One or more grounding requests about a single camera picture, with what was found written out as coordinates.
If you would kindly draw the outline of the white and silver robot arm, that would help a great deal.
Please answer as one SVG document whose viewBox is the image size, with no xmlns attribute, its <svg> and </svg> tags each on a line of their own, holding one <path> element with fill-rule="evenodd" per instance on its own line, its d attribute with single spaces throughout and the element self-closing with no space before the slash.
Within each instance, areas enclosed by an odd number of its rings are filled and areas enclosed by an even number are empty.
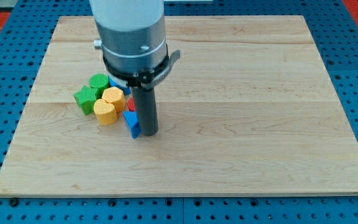
<svg viewBox="0 0 358 224">
<path fill-rule="evenodd" d="M 163 0 L 90 0 L 89 4 L 107 66 L 142 73 L 167 57 Z"/>
</svg>

